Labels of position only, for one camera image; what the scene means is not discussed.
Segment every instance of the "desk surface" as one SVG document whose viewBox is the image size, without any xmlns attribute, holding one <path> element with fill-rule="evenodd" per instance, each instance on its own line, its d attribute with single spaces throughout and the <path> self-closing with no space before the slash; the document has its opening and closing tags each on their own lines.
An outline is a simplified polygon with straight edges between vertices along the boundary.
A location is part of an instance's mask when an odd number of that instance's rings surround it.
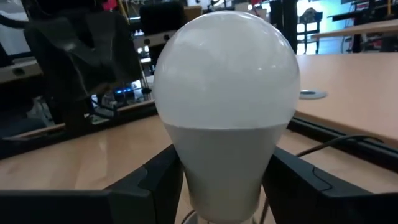
<svg viewBox="0 0 398 224">
<path fill-rule="evenodd" d="M 299 55 L 302 89 L 328 92 L 300 100 L 296 116 L 398 147 L 397 53 Z"/>
<path fill-rule="evenodd" d="M 123 178 L 170 144 L 158 116 L 83 136 L 0 161 L 0 189 L 102 189 Z M 298 153 L 318 142 L 286 131 L 278 146 Z M 304 157 L 366 190 L 398 191 L 398 175 L 332 148 Z M 261 195 L 263 204 L 265 195 Z M 184 183 L 176 223 L 191 210 Z M 259 218 L 261 209 L 256 212 Z M 274 223 L 271 215 L 267 223 Z"/>
<path fill-rule="evenodd" d="M 323 37 L 339 37 L 339 36 L 355 35 L 355 34 L 368 34 L 375 32 L 397 32 L 397 31 L 398 31 L 398 19 L 393 19 L 382 22 L 370 22 L 368 24 L 334 30 L 331 32 L 313 34 L 311 35 L 311 38 L 318 39 Z"/>
</svg>

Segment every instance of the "led bulb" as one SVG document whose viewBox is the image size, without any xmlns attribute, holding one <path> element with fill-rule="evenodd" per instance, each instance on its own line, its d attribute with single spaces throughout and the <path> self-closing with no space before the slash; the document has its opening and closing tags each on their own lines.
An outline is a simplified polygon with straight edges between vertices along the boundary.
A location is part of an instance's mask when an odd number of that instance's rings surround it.
<svg viewBox="0 0 398 224">
<path fill-rule="evenodd" d="M 206 14 L 167 42 L 154 84 L 193 208 L 214 223 L 250 219 L 299 98 L 299 66 L 289 43 L 251 14 Z"/>
</svg>

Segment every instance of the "white bulb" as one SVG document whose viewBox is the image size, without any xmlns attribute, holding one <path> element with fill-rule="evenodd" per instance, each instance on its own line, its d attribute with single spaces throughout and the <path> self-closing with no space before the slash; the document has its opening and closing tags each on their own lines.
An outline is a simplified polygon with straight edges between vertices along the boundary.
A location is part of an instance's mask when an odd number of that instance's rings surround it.
<svg viewBox="0 0 398 224">
<path fill-rule="evenodd" d="M 289 43 L 251 14 L 206 14 L 167 42 L 154 83 L 193 208 L 215 223 L 250 218 L 299 98 L 299 66 Z"/>
</svg>

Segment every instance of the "bulb base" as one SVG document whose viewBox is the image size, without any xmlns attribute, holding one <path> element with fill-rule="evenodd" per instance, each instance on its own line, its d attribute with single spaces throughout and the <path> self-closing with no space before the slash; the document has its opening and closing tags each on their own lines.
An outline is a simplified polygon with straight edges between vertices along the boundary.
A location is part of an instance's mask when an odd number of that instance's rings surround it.
<svg viewBox="0 0 398 224">
<path fill-rule="evenodd" d="M 184 218 L 184 221 L 182 222 L 182 224 L 219 224 L 219 223 L 209 222 L 209 221 L 205 220 L 204 218 L 198 216 L 196 212 L 193 212 L 193 213 L 188 214 L 187 217 Z M 231 224 L 256 224 L 256 222 L 254 221 L 254 218 L 252 217 L 252 218 L 246 220 L 245 222 L 231 223 Z"/>
</svg>

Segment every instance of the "white plastic housing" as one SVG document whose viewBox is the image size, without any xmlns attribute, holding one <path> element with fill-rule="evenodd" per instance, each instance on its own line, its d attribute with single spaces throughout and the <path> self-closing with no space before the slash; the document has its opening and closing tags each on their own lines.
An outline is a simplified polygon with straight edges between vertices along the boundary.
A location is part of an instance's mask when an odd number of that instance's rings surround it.
<svg viewBox="0 0 398 224">
<path fill-rule="evenodd" d="M 167 42 L 154 85 L 194 209 L 215 223 L 250 218 L 299 98 L 299 66 L 289 43 L 251 14 L 206 14 Z"/>
</svg>

